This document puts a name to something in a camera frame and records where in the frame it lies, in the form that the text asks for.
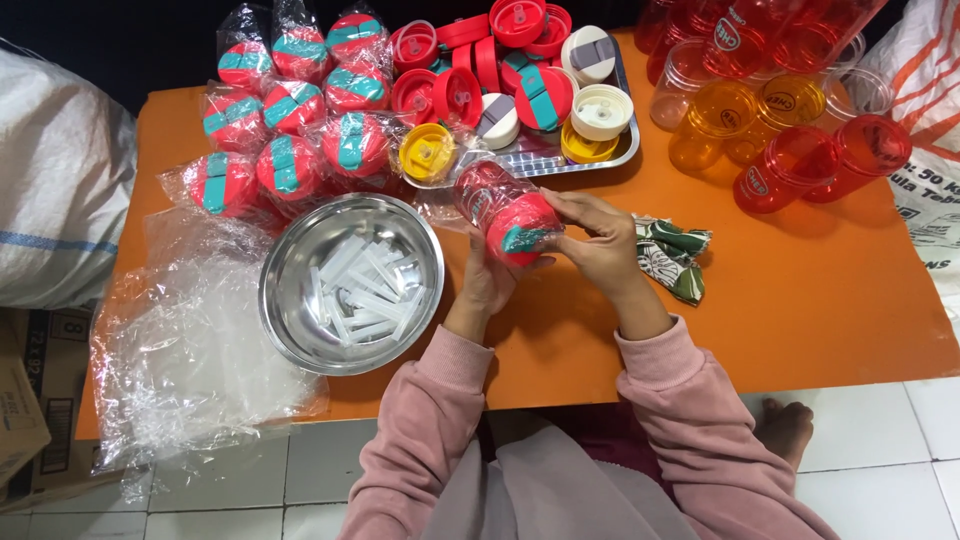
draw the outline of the dark background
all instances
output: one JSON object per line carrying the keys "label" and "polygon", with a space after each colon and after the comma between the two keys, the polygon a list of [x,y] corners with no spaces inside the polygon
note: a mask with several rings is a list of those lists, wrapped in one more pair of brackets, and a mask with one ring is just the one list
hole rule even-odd
{"label": "dark background", "polygon": [[[645,0],[553,0],[575,26],[634,24]],[[267,7],[272,0],[259,2]],[[369,0],[391,31],[415,19],[435,26],[489,10],[490,1]],[[81,75],[137,114],[147,92],[215,79],[215,32],[237,0],[0,0],[0,37]],[[317,2],[326,32],[352,0]],[[890,0],[864,29],[868,46],[900,20],[906,0]]]}

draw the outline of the cardboard box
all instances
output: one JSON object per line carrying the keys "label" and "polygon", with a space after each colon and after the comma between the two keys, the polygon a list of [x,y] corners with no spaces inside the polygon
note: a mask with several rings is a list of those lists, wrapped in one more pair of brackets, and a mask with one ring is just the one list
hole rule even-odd
{"label": "cardboard box", "polygon": [[0,511],[67,499],[91,487],[117,481],[122,472],[92,477],[100,441],[74,440],[89,362],[92,313],[78,309],[4,310],[16,350],[27,366],[30,386],[50,441],[0,492]]}
{"label": "cardboard box", "polygon": [[0,320],[0,484],[50,442],[21,351],[13,325]]}

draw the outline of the person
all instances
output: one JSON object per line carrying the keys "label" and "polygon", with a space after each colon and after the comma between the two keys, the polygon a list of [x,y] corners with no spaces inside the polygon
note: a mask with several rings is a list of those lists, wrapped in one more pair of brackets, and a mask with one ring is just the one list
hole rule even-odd
{"label": "person", "polygon": [[[544,251],[569,258],[612,303],[619,318],[613,339],[626,366],[616,388],[632,403],[672,500],[654,479],[591,459],[543,420],[523,434],[514,423],[514,433],[498,441],[493,430],[495,461],[482,458],[473,435],[493,356],[482,345],[484,330],[517,276],[485,254],[474,231],[464,285],[443,325],[383,396],[339,538],[837,538],[793,497],[812,434],[809,409],[768,401],[769,422],[755,434],[723,368],[694,346],[684,319],[666,311],[639,270],[632,216],[584,193],[542,192],[591,236],[558,235]],[[541,256],[524,271],[554,261]]]}

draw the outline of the green leaf pattern cloth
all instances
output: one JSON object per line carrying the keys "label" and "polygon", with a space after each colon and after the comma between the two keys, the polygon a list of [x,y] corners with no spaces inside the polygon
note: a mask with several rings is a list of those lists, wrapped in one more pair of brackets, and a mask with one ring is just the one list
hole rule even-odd
{"label": "green leaf pattern cloth", "polygon": [[684,232],[669,219],[634,214],[636,261],[648,276],[665,286],[678,300],[692,306],[704,296],[703,268],[694,261],[702,254],[713,232]]}

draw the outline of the foot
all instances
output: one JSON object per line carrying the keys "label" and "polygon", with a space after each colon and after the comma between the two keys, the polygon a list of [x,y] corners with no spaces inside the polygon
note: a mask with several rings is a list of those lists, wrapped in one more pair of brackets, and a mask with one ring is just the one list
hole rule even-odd
{"label": "foot", "polygon": [[754,436],[797,472],[806,444],[813,436],[813,411],[800,402],[783,406],[767,398],[763,400],[763,423],[754,430]]}

